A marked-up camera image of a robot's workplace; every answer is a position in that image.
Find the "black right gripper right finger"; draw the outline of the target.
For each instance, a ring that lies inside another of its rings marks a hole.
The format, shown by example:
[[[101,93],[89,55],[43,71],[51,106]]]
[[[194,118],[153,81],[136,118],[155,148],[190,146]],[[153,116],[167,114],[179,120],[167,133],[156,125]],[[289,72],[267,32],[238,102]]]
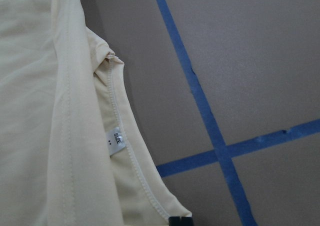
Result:
[[[192,217],[182,217],[181,218],[182,226],[193,226],[193,218]]]

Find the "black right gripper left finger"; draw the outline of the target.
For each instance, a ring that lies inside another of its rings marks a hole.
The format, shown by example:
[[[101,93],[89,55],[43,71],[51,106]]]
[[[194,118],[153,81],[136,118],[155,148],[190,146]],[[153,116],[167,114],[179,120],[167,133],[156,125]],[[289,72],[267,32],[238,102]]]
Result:
[[[181,224],[181,217],[180,216],[170,216],[168,218],[168,225],[169,226],[180,226]]]

